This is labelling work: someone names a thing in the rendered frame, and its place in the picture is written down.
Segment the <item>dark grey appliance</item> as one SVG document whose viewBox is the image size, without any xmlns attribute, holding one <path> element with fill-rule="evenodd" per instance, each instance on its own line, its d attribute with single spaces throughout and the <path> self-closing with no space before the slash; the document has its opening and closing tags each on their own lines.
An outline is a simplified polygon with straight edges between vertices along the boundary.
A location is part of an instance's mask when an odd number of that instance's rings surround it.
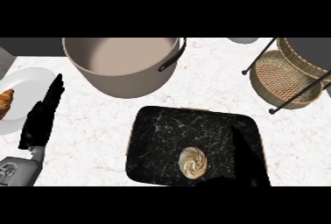
<svg viewBox="0 0 331 224">
<path fill-rule="evenodd" d="M 0 38 L 0 47 L 13 56 L 64 57 L 61 38 Z"/>
</svg>

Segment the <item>pale grey round object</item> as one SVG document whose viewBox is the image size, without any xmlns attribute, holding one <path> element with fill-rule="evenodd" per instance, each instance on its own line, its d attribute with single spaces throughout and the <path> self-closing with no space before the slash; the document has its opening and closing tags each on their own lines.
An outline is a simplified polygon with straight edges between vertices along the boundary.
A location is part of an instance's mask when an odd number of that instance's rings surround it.
<svg viewBox="0 0 331 224">
<path fill-rule="evenodd" d="M 258 38 L 227 38 L 236 44 L 251 44 Z"/>
</svg>

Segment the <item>white plate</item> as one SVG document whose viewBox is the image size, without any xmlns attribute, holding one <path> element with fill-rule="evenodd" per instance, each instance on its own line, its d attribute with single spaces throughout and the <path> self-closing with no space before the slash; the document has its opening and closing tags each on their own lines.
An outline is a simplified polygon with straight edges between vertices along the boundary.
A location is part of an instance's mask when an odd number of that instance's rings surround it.
<svg viewBox="0 0 331 224">
<path fill-rule="evenodd" d="M 0 120 L 0 135 L 22 129 L 26 114 L 35 103 L 44 99 L 54 78 L 54 74 L 47 69 L 29 67 L 10 73 L 0 80 L 0 94 L 7 89 L 14 90 L 10 109 Z"/>
</svg>

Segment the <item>brown croissant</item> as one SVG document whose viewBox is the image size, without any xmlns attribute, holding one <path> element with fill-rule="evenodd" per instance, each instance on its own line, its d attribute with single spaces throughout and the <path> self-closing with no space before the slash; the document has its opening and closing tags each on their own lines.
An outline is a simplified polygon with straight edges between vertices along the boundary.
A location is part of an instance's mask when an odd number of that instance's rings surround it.
<svg viewBox="0 0 331 224">
<path fill-rule="evenodd" d="M 10 109 L 10 105 L 11 105 L 11 101 L 13 101 L 13 94 L 14 94 L 13 89 L 7 89 L 0 94 L 0 121 L 2 120 L 5 113 Z"/>
</svg>

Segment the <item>black metal basket frame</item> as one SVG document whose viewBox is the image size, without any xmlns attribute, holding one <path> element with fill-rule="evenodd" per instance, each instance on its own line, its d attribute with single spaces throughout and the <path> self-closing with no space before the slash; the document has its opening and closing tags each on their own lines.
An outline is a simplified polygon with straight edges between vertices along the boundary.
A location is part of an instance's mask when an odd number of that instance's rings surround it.
<svg viewBox="0 0 331 224">
<path fill-rule="evenodd" d="M 249 74 L 249 70 L 254 65 L 254 62 L 259 59 L 264 52 L 271 50 L 279 51 L 276 46 L 276 39 L 277 38 L 273 38 L 270 40 L 256 58 L 254 59 L 252 64 L 248 66 L 245 70 L 242 70 L 242 74 Z M 319 98 L 321 91 L 327 87 L 331 87 L 331 70 L 319 79 L 314 79 L 314 82 L 299 91 L 299 93 L 279 107 L 273 107 L 268 109 L 268 113 L 273 114 L 279 109 L 299 109 L 305 107 Z"/>
</svg>

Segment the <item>large beige pot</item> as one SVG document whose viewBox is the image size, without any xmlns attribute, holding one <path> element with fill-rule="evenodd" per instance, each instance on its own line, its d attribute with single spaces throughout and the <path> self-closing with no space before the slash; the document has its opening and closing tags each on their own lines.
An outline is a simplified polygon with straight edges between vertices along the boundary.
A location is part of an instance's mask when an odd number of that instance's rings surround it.
<svg viewBox="0 0 331 224">
<path fill-rule="evenodd" d="M 91 86 L 129 99 L 168 81 L 186 42 L 178 38 L 61 38 L 63 52 Z"/>
</svg>

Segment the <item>large round wicker basket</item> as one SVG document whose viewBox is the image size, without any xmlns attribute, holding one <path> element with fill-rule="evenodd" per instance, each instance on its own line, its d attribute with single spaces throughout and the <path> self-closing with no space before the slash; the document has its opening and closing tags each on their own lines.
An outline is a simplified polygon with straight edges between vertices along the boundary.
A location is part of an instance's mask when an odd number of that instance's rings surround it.
<svg viewBox="0 0 331 224">
<path fill-rule="evenodd" d="M 331 38 L 277 38 L 276 46 L 290 66 L 313 79 L 331 70 Z"/>
</svg>

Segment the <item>black marble tray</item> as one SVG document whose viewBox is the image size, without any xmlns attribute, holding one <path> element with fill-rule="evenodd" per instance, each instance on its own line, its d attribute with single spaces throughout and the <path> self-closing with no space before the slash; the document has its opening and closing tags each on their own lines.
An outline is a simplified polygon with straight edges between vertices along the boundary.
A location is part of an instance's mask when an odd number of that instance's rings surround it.
<svg viewBox="0 0 331 224">
<path fill-rule="evenodd" d="M 237 129 L 254 155 L 264 159 L 261 136 L 246 115 L 146 106 L 138 110 L 128 140 L 125 173 L 131 180 L 162 186 L 194 186 L 206 179 L 234 177 L 233 133 Z M 184 148 L 206 157 L 206 172 L 190 179 L 178 167 Z"/>
</svg>

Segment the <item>small round wicker basket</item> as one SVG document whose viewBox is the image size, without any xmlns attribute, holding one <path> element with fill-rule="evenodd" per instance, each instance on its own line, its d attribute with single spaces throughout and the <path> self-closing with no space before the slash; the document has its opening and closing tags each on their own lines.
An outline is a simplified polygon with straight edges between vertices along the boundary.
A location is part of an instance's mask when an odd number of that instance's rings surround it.
<svg viewBox="0 0 331 224">
<path fill-rule="evenodd" d="M 279 51 L 262 53 L 249 70 L 252 89 L 262 100 L 279 107 L 314 82 L 285 60 Z"/>
</svg>

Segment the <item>cream swirl cupcake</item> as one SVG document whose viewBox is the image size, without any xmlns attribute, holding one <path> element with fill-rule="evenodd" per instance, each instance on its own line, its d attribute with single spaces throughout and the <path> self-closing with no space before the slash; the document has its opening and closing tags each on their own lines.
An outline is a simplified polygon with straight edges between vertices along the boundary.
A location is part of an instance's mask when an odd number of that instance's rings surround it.
<svg viewBox="0 0 331 224">
<path fill-rule="evenodd" d="M 178 167 L 187 179 L 199 178 L 206 172 L 206 157 L 200 149 L 186 147 L 180 152 Z"/>
</svg>

